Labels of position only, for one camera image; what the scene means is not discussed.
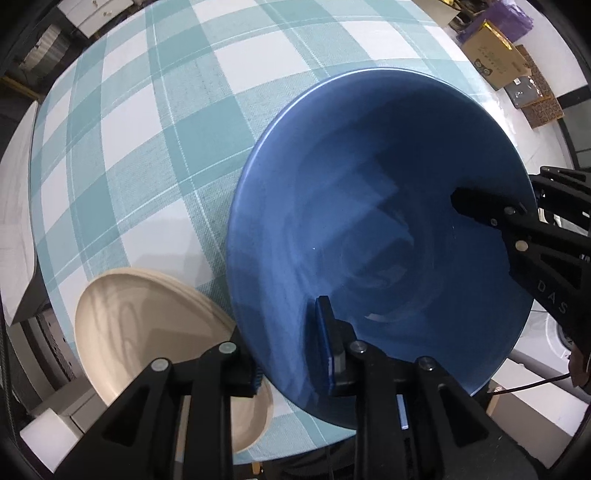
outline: beige plate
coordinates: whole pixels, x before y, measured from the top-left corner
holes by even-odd
[[[153,359],[197,358],[229,340],[234,325],[213,301],[175,278],[117,268],[96,277],[80,296],[74,336],[90,383],[110,405]],[[263,435],[272,405],[266,381],[253,399],[232,399],[235,453]]]

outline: floor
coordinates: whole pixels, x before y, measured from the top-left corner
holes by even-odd
[[[539,173],[542,166],[573,168],[557,121],[532,129],[521,110],[513,107],[503,89],[494,95],[512,130],[512,140],[528,173]]]

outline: teal plaid tablecloth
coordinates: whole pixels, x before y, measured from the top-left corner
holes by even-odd
[[[37,254],[74,350],[80,293],[110,268],[163,271],[231,313],[226,222],[256,139],[308,87],[369,66],[431,74],[496,106],[410,1],[159,0],[85,51],[40,108],[30,170]],[[353,433],[275,400],[268,433],[236,461]]]

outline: cardboard box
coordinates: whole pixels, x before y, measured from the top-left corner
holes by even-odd
[[[495,90],[531,75],[523,55],[488,20],[462,45],[462,51]]]

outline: white wall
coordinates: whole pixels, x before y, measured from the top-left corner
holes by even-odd
[[[515,43],[527,49],[554,94],[558,97],[587,85],[573,53],[550,21],[527,0],[515,3],[534,19],[534,29]]]

